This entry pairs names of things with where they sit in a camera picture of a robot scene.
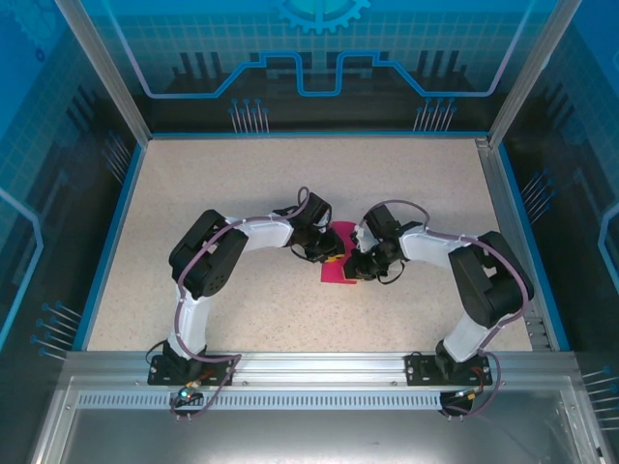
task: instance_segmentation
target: beige work surface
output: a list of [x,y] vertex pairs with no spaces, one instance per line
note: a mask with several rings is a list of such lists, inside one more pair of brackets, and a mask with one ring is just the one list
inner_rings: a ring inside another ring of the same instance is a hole
[[[175,308],[170,251],[207,209],[244,218],[296,204],[308,186],[334,220],[359,221],[376,202],[416,201],[438,231],[497,230],[474,140],[284,138],[157,140],[139,173],[89,350],[146,350],[166,338]],[[390,207],[402,223],[418,213]],[[433,350],[462,306],[451,271],[415,262],[393,285],[320,282],[320,264],[289,249],[244,254],[214,299],[209,350]],[[491,343],[530,350],[522,321]]]

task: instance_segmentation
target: grid pattern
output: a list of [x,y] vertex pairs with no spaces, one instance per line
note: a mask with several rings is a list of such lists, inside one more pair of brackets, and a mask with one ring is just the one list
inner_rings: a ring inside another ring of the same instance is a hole
[[[619,97],[573,26],[552,55],[538,90],[557,83],[575,108],[563,137],[574,144],[588,140],[612,191],[619,195]],[[607,206],[600,205],[601,210]]]
[[[400,61],[414,72],[422,51],[428,62],[443,50],[448,57],[459,51],[456,69],[466,67],[467,80],[478,91],[487,90],[513,38],[521,13],[374,13],[365,12],[336,34],[305,34],[272,14],[141,15],[121,16],[118,22],[133,51],[146,81],[155,93],[164,93],[174,79],[173,68],[183,69],[180,53],[193,57],[195,52],[219,54],[221,69],[231,73],[252,53],[265,50],[294,50],[311,53],[311,70],[329,73],[327,54],[352,49],[388,51],[389,58]],[[526,56],[544,27],[547,14],[532,14],[501,81],[509,90]],[[125,56],[111,22],[93,18],[121,74],[138,87],[134,71]],[[197,63],[192,62],[197,70]],[[438,70],[442,76],[448,60]],[[216,64],[206,60],[207,71],[215,74]],[[431,66],[426,66],[429,75]]]
[[[0,186],[18,201],[28,192],[44,164],[53,143],[71,147],[79,136],[75,123],[65,114],[78,85],[91,91],[103,86],[67,31],[45,62],[44,68],[24,98],[4,136],[0,139]],[[0,200],[0,249],[15,224],[17,212]]]

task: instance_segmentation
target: metal base plate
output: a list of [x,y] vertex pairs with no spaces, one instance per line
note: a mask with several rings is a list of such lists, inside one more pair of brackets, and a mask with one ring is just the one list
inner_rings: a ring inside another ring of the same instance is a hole
[[442,387],[458,385],[476,387],[480,385],[479,376],[472,370],[479,367],[484,372],[484,386],[492,385],[492,373],[486,357],[475,356],[458,365],[458,371],[445,380],[442,372],[436,366],[434,355],[413,353],[404,357],[406,384],[409,387]]
[[[226,370],[229,368],[227,362],[207,363],[202,364],[200,375],[211,372],[202,380],[202,386],[218,387],[225,376]],[[226,385],[232,385],[231,375]],[[187,378],[187,375],[178,370],[178,367],[164,355],[154,356],[151,361],[151,369],[148,373],[148,385],[166,385],[166,386],[183,386],[195,379]]]

